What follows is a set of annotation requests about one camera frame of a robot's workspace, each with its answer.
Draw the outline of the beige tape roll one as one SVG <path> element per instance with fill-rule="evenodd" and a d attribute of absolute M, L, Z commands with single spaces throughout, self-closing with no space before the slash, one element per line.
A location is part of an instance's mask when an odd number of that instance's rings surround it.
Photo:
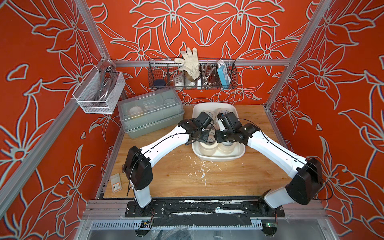
<path fill-rule="evenodd" d="M 201 155 L 203 156 L 212 156 L 216 152 L 218 148 L 218 143 L 213 142 L 213 143 L 199 143 L 199 150 Z"/>

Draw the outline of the beige tape roll two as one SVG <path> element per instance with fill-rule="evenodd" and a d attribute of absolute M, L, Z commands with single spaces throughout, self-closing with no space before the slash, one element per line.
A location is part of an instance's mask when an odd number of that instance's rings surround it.
<path fill-rule="evenodd" d="M 218 151 L 223 155 L 231 155 L 235 150 L 237 143 L 223 142 L 218 144 Z"/>

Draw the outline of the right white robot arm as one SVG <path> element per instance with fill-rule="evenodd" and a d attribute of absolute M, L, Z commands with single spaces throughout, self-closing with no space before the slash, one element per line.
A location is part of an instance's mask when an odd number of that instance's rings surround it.
<path fill-rule="evenodd" d="M 241 143 L 275 163 L 292 180 L 279 189 L 268 191 L 262 201 L 272 209 L 290 203 L 308 205 L 323 186 L 322 165 L 316 159 L 299 156 L 267 137 L 257 126 L 248 123 L 233 125 L 219 123 L 216 139 L 221 142 Z"/>

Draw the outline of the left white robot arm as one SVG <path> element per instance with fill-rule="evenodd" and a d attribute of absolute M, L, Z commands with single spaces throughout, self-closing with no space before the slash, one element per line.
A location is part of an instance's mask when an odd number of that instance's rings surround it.
<path fill-rule="evenodd" d="M 135 202 L 141 209 L 152 202 L 150 183 L 154 179 L 154 166 L 181 145 L 207 141 L 212 126 L 210 117 L 205 120 L 185 119 L 157 141 L 129 149 L 122 169 L 129 180 L 129 190 L 133 190 Z"/>

